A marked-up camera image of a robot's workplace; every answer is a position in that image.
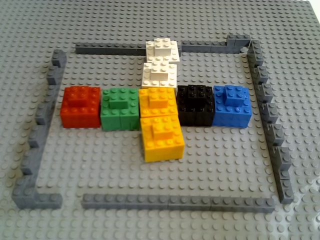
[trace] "black lego brick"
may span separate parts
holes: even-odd
[[[181,126],[212,126],[215,115],[212,87],[179,85],[176,102]]]
[[[211,42],[183,40],[181,47],[183,53],[210,53]]]

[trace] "blue lego brick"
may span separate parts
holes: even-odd
[[[226,87],[215,86],[214,91],[214,118],[212,126],[246,128],[252,116],[249,90],[245,91],[245,100],[242,106],[226,106],[224,93]]]
[[[224,105],[231,107],[242,107],[245,103],[248,89],[242,86],[226,85],[224,96]]]

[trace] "red lego brick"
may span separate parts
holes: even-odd
[[[100,87],[66,87],[60,116],[64,128],[99,128]]]

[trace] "gray baseplate surface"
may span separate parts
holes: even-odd
[[[320,236],[319,23],[308,2],[1,1],[0,239],[314,239]],[[156,37],[259,40],[293,162],[294,202],[279,204],[248,59],[183,53],[178,84],[250,89],[247,129],[184,127],[181,160],[144,163],[140,132],[63,129],[59,109],[72,85],[141,85],[139,57],[76,55],[76,42],[144,43]],[[37,179],[62,208],[20,210],[12,201],[38,104],[47,94],[54,49],[67,53],[56,110]],[[273,198],[272,214],[89,209],[83,194]]]

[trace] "green lego brick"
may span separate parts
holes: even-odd
[[[129,105],[127,109],[121,109],[120,121],[122,130],[139,130],[139,94],[138,89],[129,88]]]
[[[102,91],[101,101],[101,126],[104,131],[115,131],[121,128],[120,110],[110,107],[110,90]]]
[[[101,125],[105,131],[139,130],[139,95],[136,88],[102,91]]]
[[[112,88],[110,89],[110,107],[111,109],[127,109],[129,107],[129,98],[131,97],[130,88]]]
[[[139,105],[131,102],[128,109],[120,110],[120,122],[122,130],[139,130]]]

